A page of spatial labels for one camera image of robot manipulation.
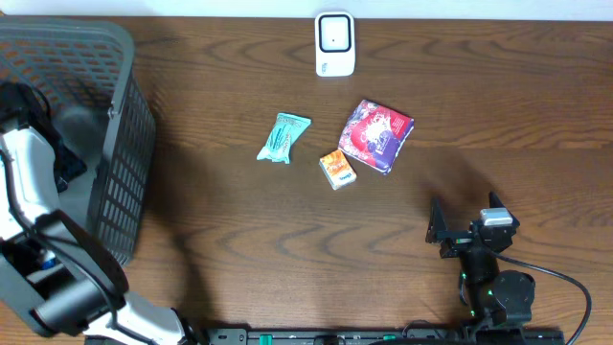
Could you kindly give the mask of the red purple snack packet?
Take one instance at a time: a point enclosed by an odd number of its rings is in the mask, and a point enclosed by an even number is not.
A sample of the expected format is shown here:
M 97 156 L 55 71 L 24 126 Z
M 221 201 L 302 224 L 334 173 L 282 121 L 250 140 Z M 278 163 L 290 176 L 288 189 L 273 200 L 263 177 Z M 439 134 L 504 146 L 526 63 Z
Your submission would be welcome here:
M 414 124 L 410 116 L 362 100 L 348 118 L 338 148 L 349 157 L 388 174 Z

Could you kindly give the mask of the orange tissue pack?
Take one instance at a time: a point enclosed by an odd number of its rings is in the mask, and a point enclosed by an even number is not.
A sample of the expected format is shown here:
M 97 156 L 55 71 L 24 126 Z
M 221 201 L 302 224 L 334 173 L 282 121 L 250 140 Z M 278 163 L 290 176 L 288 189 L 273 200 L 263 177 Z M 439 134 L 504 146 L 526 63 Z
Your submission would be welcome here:
M 333 190 L 346 187 L 357 178 L 354 169 L 340 149 L 321 157 L 319 166 Z

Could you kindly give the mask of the teal wipes packet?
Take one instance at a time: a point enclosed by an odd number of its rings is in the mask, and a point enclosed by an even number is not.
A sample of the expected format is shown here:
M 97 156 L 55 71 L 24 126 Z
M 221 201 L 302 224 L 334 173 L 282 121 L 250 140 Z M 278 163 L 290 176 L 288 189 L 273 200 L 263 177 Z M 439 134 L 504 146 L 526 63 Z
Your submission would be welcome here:
M 279 113 L 257 159 L 289 164 L 291 147 L 310 125 L 311 120 L 307 117 Z

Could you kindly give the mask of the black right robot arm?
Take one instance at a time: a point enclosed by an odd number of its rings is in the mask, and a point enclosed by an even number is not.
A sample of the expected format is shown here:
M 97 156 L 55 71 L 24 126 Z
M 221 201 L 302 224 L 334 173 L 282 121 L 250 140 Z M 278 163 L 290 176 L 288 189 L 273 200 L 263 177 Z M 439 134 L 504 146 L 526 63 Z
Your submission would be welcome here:
M 443 259 L 460 260 L 467 304 L 478 320 L 493 327 L 521 326 L 532 320 L 535 281 L 526 273 L 502 271 L 496 256 L 512 245 L 520 225 L 496 193 L 489 207 L 464 231 L 452 230 L 440 202 L 431 201 L 425 241 L 440 247 Z

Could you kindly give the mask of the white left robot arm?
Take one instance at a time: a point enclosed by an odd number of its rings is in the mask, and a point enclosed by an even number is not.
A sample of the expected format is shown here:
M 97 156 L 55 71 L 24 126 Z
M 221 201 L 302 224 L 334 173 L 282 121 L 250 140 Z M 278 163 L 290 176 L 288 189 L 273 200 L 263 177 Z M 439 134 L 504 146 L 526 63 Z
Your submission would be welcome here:
M 173 308 L 132 291 L 132 252 L 145 187 L 140 120 L 128 125 L 117 165 L 98 156 L 119 141 L 113 121 L 71 124 L 41 89 L 1 85 L 1 298 L 35 333 L 89 344 L 206 344 Z

